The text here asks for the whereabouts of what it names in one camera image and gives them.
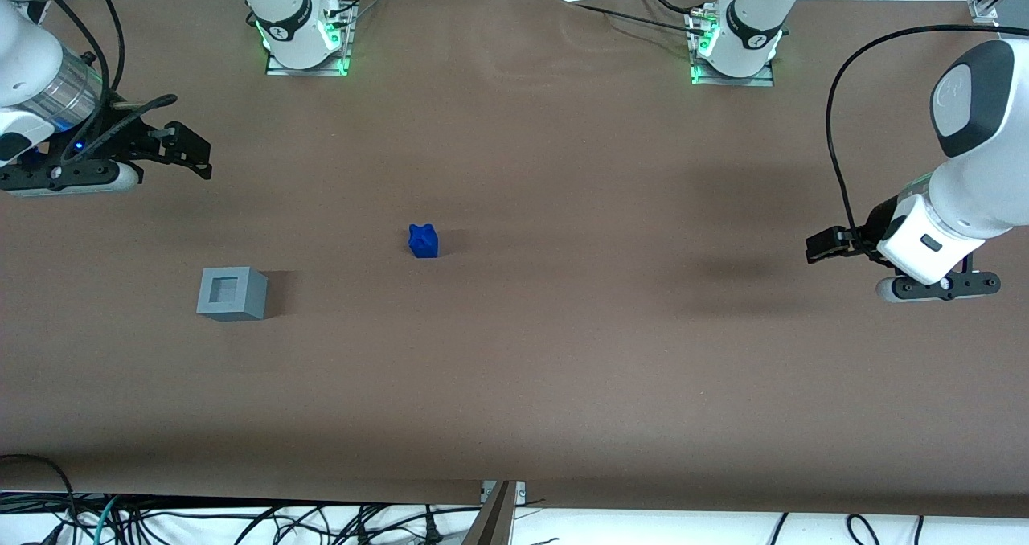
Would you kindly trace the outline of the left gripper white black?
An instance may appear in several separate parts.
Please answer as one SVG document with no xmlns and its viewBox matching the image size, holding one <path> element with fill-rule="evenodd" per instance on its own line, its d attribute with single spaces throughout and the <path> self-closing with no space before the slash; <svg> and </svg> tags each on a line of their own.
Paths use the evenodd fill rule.
<svg viewBox="0 0 1029 545">
<path fill-rule="evenodd" d="M 986 213 L 977 204 L 929 194 L 898 194 L 872 209 L 863 227 L 837 226 L 807 238 L 807 264 L 849 258 L 853 244 L 877 249 L 920 284 L 936 284 L 985 243 Z"/>
</svg>

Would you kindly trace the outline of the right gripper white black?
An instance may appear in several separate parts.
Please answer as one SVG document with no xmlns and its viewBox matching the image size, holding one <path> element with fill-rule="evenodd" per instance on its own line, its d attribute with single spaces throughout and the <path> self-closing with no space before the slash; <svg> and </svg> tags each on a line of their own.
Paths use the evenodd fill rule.
<svg viewBox="0 0 1029 545">
<path fill-rule="evenodd" d="M 42 117 L 29 110 L 2 112 L 2 164 L 62 168 L 87 164 L 139 161 L 172 164 L 210 180 L 211 146 L 180 121 L 151 128 L 145 114 L 165 108 L 164 101 L 100 101 L 88 113 Z"/>
</svg>

